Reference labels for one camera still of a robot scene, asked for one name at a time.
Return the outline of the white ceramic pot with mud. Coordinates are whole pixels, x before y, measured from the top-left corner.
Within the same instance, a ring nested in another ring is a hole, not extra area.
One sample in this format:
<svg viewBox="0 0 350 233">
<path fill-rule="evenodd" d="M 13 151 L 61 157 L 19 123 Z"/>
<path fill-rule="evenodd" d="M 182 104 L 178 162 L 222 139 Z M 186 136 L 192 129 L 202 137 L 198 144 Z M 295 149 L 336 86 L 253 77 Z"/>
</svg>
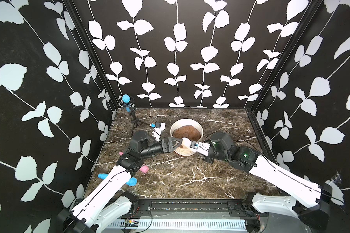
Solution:
<svg viewBox="0 0 350 233">
<path fill-rule="evenodd" d="M 170 128 L 170 136 L 173 138 L 187 138 L 190 141 L 199 141 L 204 136 L 200 123 L 193 119 L 180 119 L 174 122 Z"/>
</svg>

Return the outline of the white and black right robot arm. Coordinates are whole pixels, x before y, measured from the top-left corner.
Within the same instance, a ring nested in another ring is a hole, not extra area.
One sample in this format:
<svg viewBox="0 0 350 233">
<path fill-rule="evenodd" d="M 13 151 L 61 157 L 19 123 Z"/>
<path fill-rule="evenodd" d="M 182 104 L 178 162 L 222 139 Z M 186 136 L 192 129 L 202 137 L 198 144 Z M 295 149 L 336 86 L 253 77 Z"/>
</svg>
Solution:
<svg viewBox="0 0 350 233">
<path fill-rule="evenodd" d="M 258 150 L 237 146 L 224 132 L 215 132 L 206 142 L 199 142 L 197 151 L 209 163 L 214 160 L 227 162 L 233 168 L 262 178 L 287 193 L 287 196 L 252 194 L 246 200 L 254 211 L 294 217 L 319 231 L 327 229 L 333 192 L 329 184 L 318 185 L 300 178 L 276 165 Z"/>
</svg>

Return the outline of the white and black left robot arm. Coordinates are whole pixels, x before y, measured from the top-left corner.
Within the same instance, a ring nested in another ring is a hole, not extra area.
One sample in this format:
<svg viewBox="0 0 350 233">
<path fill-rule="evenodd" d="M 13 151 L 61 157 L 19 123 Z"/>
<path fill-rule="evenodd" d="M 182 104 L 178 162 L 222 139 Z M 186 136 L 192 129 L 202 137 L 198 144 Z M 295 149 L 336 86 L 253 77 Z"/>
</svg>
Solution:
<svg viewBox="0 0 350 233">
<path fill-rule="evenodd" d="M 145 159 L 171 153 L 182 142 L 182 139 L 173 137 L 156 141 L 147 131 L 136 131 L 126 151 L 97 188 L 71 210 L 64 209 L 58 214 L 53 224 L 56 232 L 101 233 L 121 216 L 135 213 L 139 198 L 129 191 L 124 192 L 115 202 L 109 201 L 145 166 Z"/>
</svg>

